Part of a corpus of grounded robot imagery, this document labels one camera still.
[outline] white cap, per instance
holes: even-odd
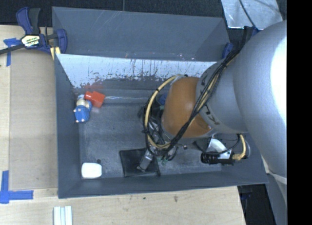
[[[97,163],[83,163],[81,175],[83,178],[98,178],[102,175],[102,165]]]

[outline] white object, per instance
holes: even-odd
[[[53,225],[72,225],[73,213],[71,206],[54,207],[53,210]]]
[[[83,178],[98,178],[102,175],[102,165],[97,163],[83,163],[81,175]]]

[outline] yellow cable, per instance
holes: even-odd
[[[148,120],[149,120],[149,116],[150,116],[150,110],[151,110],[151,106],[152,106],[152,103],[154,101],[154,99],[156,98],[156,95],[160,92],[161,89],[163,89],[167,84],[169,84],[171,81],[173,81],[174,79],[176,79],[178,76],[181,76],[181,75],[175,75],[175,76],[172,76],[170,77],[169,79],[167,79],[164,83],[162,83],[158,88],[157,90],[152,94],[151,96],[151,99],[146,107],[146,111],[145,111],[145,119],[144,119],[144,126],[145,127],[148,127]],[[165,148],[168,148],[170,146],[170,143],[167,143],[165,145],[157,145],[156,143],[154,143],[153,139],[150,137],[149,134],[147,134],[147,139],[149,141],[149,143],[156,147],[156,148],[159,148],[159,149],[165,149]]]
[[[245,142],[244,136],[240,134],[239,138],[242,141],[243,151],[240,154],[234,154],[232,157],[232,159],[237,160],[237,161],[241,160],[246,155],[246,142]]]

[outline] blue tape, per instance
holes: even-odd
[[[20,45],[21,41],[19,39],[16,38],[10,38],[10,39],[4,39],[3,40],[4,44],[9,47],[11,46],[15,46],[15,45]],[[8,52],[7,57],[6,57],[6,66],[10,66],[11,65],[11,52]]]
[[[9,171],[2,172],[2,182],[0,191],[0,204],[8,204],[10,200],[31,200],[34,198],[33,190],[9,190]]]

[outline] dark object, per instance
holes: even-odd
[[[51,54],[51,46],[48,44],[48,40],[58,38],[58,46],[62,53],[65,53],[67,48],[67,36],[64,29],[57,29],[56,34],[45,36],[40,34],[38,27],[39,8],[24,7],[17,11],[16,19],[19,26],[21,26],[25,32],[25,36],[22,37],[21,44],[8,47],[0,50],[0,55],[5,54],[17,49],[36,49],[47,54]]]
[[[200,160],[204,164],[222,164],[222,165],[233,165],[234,160],[229,158],[229,159],[219,159],[217,155],[211,155],[211,154],[206,154],[202,153],[200,156]]]
[[[160,175],[158,162],[154,157],[145,171],[138,170],[137,167],[140,164],[142,157],[144,156],[146,149],[137,150],[121,150],[119,152],[122,163],[122,169],[125,177],[138,176],[143,174],[157,174]]]

